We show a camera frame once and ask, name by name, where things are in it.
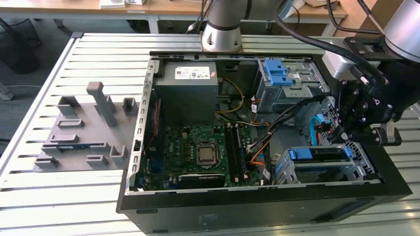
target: white cable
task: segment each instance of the white cable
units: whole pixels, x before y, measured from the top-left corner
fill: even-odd
[[[35,87],[35,88],[41,88],[41,86],[37,85],[9,85],[5,86],[7,88],[12,88],[12,87]]]
[[[227,118],[224,118],[223,116],[219,116],[219,117],[223,118],[229,123],[241,123],[241,124],[247,124],[247,125],[251,125],[251,126],[260,126],[259,124],[251,124],[251,123],[247,123],[247,122],[243,122],[243,121],[231,121]]]

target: desk leg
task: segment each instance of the desk leg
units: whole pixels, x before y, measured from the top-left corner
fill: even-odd
[[[57,28],[63,27],[63,19],[52,19]]]
[[[341,20],[343,20],[343,18],[336,18],[337,24],[341,23]],[[325,29],[324,29],[321,36],[323,37],[332,37],[335,35],[335,33],[336,33],[336,28],[335,28],[333,24],[329,22]]]
[[[147,16],[147,21],[149,22],[149,30],[151,33],[159,33],[159,27],[157,27],[157,21],[159,21],[159,16]]]
[[[13,98],[12,92],[8,90],[8,88],[3,85],[0,82],[0,99],[3,101],[9,101]]]

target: blue plastic bracket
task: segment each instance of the blue plastic bracket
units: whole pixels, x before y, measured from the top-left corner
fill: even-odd
[[[265,70],[269,77],[269,83],[275,86],[291,86],[293,81],[288,76],[288,69],[283,66],[280,60],[265,60]]]

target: white label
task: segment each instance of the white label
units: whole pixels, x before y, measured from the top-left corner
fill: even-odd
[[[289,78],[291,79],[300,79],[300,75],[296,73],[296,74],[289,74]]]
[[[127,13],[145,14],[145,11],[127,11]]]
[[[208,66],[183,66],[175,69],[176,80],[209,80],[211,68]]]
[[[257,106],[255,104],[251,105],[251,111],[252,113],[256,113],[256,109],[257,109]]]
[[[273,156],[273,158],[271,160],[272,161],[280,161],[280,157],[281,157],[281,155],[275,153],[275,156]]]
[[[269,172],[268,172],[268,170],[267,170],[267,169],[264,169],[264,171],[263,171],[263,175],[264,175],[264,177],[265,177],[267,179],[269,179],[271,174],[269,174]]]

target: yellow wire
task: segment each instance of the yellow wire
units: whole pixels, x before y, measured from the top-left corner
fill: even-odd
[[[236,84],[229,80],[229,79],[225,79],[223,78],[223,80],[225,80],[227,82],[231,83],[231,85],[236,88],[236,90],[239,91],[239,93],[241,94],[241,103],[239,104],[239,107],[232,109],[232,110],[228,110],[228,111],[216,111],[216,113],[219,114],[224,114],[224,113],[232,113],[235,111],[237,111],[239,109],[241,109],[243,105],[244,105],[244,94],[243,94],[243,91],[239,89],[239,87],[236,86]]]

